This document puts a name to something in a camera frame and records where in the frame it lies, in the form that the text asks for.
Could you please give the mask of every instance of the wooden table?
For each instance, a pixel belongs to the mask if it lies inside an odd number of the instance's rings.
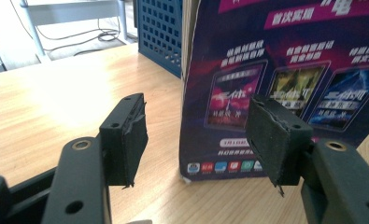
[[[0,175],[13,186],[56,166],[65,143],[96,136],[136,92],[145,93],[149,143],[135,187],[110,188],[113,223],[306,223],[300,187],[281,198],[267,178],[180,179],[182,82],[137,45],[0,73]],[[369,136],[359,151],[369,161]]]

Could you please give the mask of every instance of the wire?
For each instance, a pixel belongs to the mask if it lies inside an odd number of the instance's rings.
[[[16,10],[15,6],[13,5],[12,0],[9,0],[9,1],[10,1],[10,3],[11,3],[12,7],[13,7],[13,10],[14,10],[14,11],[15,11],[15,13],[16,13],[16,16],[17,16],[17,17],[18,17],[18,19],[19,19],[19,22],[21,23],[21,27],[23,27],[23,29],[24,29],[24,30],[26,31],[26,33],[30,36],[30,38],[32,38],[32,36],[30,35],[30,33],[27,31],[26,27],[24,27],[23,22],[21,21],[21,17],[19,16],[18,11]]]
[[[12,0],[10,0],[10,3],[13,7],[13,9],[15,10],[15,13],[16,13],[16,16],[18,17],[20,23],[21,23],[21,27],[26,31],[26,33],[30,36],[30,38],[33,39],[33,37],[30,35],[29,31],[25,28],[22,20],[21,20],[21,17],[19,16],[18,14],[18,11],[16,10],[16,8],[14,7],[13,3],[12,3]],[[118,40],[120,41],[121,43],[125,44],[124,42],[122,42],[121,40],[118,39],[118,36],[120,35],[121,33],[121,25],[120,25],[120,22],[118,21],[118,27],[119,27],[119,30],[115,30],[115,29],[107,29],[107,28],[100,28],[100,19],[97,20],[97,28],[98,29],[93,29],[93,30],[90,30],[90,31],[85,31],[85,32],[82,32],[82,33],[79,33],[79,34],[75,34],[75,35],[68,35],[68,36],[63,36],[63,37],[47,37],[46,35],[44,35],[40,30],[39,28],[36,26],[35,28],[37,29],[37,31],[42,35],[44,36],[46,39],[48,40],[63,40],[63,39],[67,39],[67,38],[71,38],[71,37],[75,37],[75,36],[78,36],[78,35],[85,35],[85,34],[88,34],[88,33],[91,33],[91,32],[95,32],[95,31],[101,31],[102,33],[99,34],[98,36],[96,37],[93,37],[91,39],[88,39],[88,40],[85,40],[85,41],[82,41],[82,42],[79,42],[79,43],[75,43],[75,44],[70,44],[70,45],[63,45],[63,46],[60,46],[60,47],[57,47],[57,48],[54,48],[54,49],[43,49],[45,51],[55,51],[56,49],[63,49],[63,48],[68,48],[68,47],[73,47],[73,46],[76,46],[76,45],[81,45],[81,44],[84,44],[84,43],[87,43],[87,42],[90,42],[94,39],[98,39],[99,41],[101,42],[110,42],[110,41],[114,41],[114,40]],[[76,55],[79,55],[81,53],[85,53],[85,52],[90,52],[90,51],[98,51],[100,49],[91,49],[91,50],[84,50],[84,51],[81,51],[81,52],[78,52],[76,53],[74,56]]]
[[[84,54],[84,53],[90,53],[90,52],[95,52],[95,51],[100,51],[101,49],[89,49],[89,50],[84,50],[84,51],[80,51],[75,53],[73,56],[78,56],[79,54]]]

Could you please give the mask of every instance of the blue plastic basket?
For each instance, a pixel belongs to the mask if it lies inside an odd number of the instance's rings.
[[[181,76],[182,0],[137,1],[139,52]]]

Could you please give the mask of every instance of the logo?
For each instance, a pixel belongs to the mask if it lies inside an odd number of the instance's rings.
[[[199,162],[188,163],[187,172],[189,174],[196,174],[199,172],[201,164]]]
[[[227,162],[226,161],[218,161],[214,166],[214,171],[218,173],[222,173],[227,169]]]
[[[228,164],[229,171],[238,171],[240,169],[240,161],[230,161]]]
[[[263,170],[263,168],[261,167],[261,164],[260,164],[260,162],[259,162],[259,161],[256,161],[256,162],[254,163],[254,170],[255,170],[255,171],[262,171],[262,170]]]
[[[210,173],[213,171],[214,163],[213,162],[202,162],[201,171],[203,173]]]
[[[242,172],[248,172],[253,168],[254,161],[243,161],[242,167],[240,168]]]

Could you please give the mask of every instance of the floor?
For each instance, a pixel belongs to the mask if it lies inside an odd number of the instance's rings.
[[[28,0],[34,2],[51,0]],[[53,2],[73,2],[78,0],[54,0]],[[133,0],[125,0],[128,33],[136,41]],[[0,0],[0,57],[7,70],[40,63],[35,55],[35,44],[23,24],[24,15],[19,0]],[[102,35],[106,29],[111,33]],[[38,26],[41,43],[49,57],[55,61],[67,57],[109,49],[124,45],[114,38],[120,30],[117,18],[75,21]]]

